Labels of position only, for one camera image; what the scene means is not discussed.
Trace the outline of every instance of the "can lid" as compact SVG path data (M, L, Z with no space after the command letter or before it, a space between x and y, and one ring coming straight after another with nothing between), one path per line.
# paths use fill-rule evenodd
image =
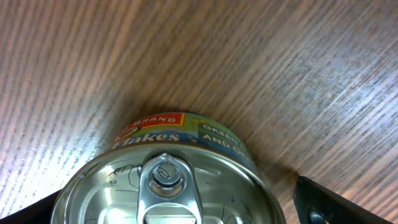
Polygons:
M255 224L284 218L258 177L238 163L198 147L146 144L99 156L79 170L58 196L52 223Z

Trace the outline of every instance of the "black object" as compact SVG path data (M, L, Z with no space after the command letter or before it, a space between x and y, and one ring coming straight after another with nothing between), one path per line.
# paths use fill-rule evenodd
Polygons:
M52 207L59 193L60 190L17 213L1 219L0 223L50 223Z
M52 208L60 191L0 220L0 223L50 223ZM301 224L384 224L389 221L359 207L314 181L300 176L294 204Z
M301 224L391 223L302 176L294 190L294 204Z

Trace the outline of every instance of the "tin can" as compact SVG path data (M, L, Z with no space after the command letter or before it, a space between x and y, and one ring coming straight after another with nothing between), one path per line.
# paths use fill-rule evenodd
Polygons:
M142 118L69 181L52 223L285 223L249 151L191 113Z

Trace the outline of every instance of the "pull tab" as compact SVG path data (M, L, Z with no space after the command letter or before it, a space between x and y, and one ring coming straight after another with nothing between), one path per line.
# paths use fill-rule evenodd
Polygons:
M162 205L178 205L196 218L196 224L203 224L201 203L190 167L167 153L149 160L141 169L137 224L145 224L148 211Z

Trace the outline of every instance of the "wooden table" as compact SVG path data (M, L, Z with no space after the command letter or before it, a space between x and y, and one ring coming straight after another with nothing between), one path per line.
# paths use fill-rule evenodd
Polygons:
M398 222L398 1L0 1L0 217L131 121L232 129L288 223L306 175Z

